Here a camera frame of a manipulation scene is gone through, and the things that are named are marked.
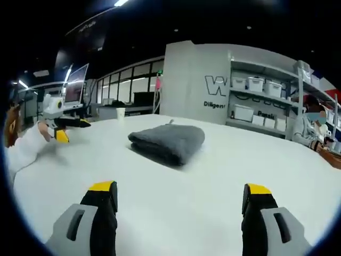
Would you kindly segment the person's left hand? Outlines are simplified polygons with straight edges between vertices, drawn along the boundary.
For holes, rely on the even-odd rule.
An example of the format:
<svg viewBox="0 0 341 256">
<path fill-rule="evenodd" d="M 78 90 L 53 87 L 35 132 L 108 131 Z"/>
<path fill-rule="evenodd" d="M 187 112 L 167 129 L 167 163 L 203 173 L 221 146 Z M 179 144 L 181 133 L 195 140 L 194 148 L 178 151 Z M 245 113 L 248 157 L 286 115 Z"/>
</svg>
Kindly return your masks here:
<svg viewBox="0 0 341 256">
<path fill-rule="evenodd" d="M 44 139 L 47 142 L 54 138 L 54 130 L 50 128 L 45 122 L 39 121 L 37 126 L 40 134 L 44 137 Z"/>
</svg>

